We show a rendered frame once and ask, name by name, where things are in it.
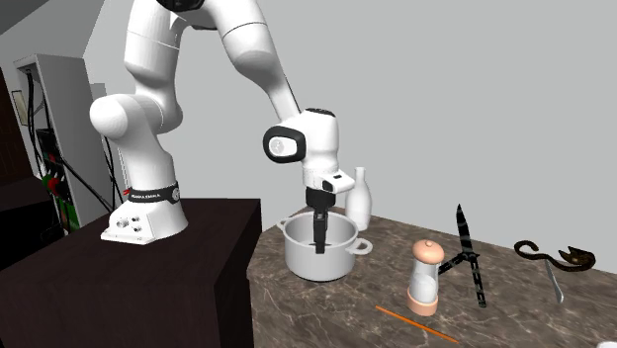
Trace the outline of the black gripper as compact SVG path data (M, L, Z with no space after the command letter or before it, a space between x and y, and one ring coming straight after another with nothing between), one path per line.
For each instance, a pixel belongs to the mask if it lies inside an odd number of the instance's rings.
M306 187L306 204L313 212L313 243L316 254L325 252L328 212L335 205L336 196L332 193Z

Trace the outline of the white bottle vase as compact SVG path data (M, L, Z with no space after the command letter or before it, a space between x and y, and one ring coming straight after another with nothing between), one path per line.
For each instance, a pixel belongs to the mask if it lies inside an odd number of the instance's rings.
M355 184L347 193L345 214L354 221L359 231L366 230L372 216L372 195L366 181L366 168L355 168Z

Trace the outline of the peach and clear pepper grinder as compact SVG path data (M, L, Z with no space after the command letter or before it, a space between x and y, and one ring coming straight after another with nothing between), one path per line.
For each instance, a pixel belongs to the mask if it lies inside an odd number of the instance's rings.
M406 304L418 315L431 316L438 306L438 273L445 253L437 242L420 239L412 245L412 255L413 267L406 290Z

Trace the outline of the orange pencil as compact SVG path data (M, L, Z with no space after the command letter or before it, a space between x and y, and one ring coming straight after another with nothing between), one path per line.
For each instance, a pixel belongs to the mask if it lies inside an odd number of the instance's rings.
M399 320L401 320L401 321L403 321L403 322L405 322L407 324L410 324L410 325L412 325L414 327L422 329L425 332L428 332L428 333L431 333L431 334L433 334L435 336L438 336L438 337L440 337L440 338L442 338L444 340L447 340L449 342L453 342L455 344L460 344L459 340L457 340L457 339L455 339L455 338L453 338L453 337L451 337L451 336L449 336L447 334L444 334L444 333L442 333L440 331L432 329L432 328L430 328L430 327L428 327L426 325L420 324L420 323L418 323L418 322L416 322L414 320L411 320L410 318L404 317L404 316L402 316L402 315L400 315L400 314L398 314L396 312L393 312L391 310L388 310L388 309L386 309L386 308L384 308L382 306L375 305L375 309L380 311L380 312L382 312L382 313L384 313L384 314L387 314L387 315L389 315L389 316L391 316L393 318L399 319Z

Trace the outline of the black open scissors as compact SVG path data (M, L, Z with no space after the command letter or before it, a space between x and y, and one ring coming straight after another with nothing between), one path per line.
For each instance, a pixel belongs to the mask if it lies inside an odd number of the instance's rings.
M471 267L479 307L486 308L485 292L478 262L480 255L474 251L469 226L461 205L457 206L456 222L461 243L461 252L449 261L441 264L438 267L438 274L442 275L462 262L468 262Z

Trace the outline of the dark robot stand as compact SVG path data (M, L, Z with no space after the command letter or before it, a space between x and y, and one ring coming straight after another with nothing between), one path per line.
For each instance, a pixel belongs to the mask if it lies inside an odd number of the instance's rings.
M104 241L106 217L0 272L5 348L254 348L257 199L185 199L180 233Z

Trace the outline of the dark brown curved ladle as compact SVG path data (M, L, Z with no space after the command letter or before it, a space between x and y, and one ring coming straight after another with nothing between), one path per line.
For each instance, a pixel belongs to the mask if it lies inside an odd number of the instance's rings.
M563 262L547 253L540 253L538 245L531 240L517 241L513 248L516 254L524 259L548 261L550 265L564 272L584 272L592 269L596 264L596 258L592 252L572 246L568 247L568 252L559 250Z

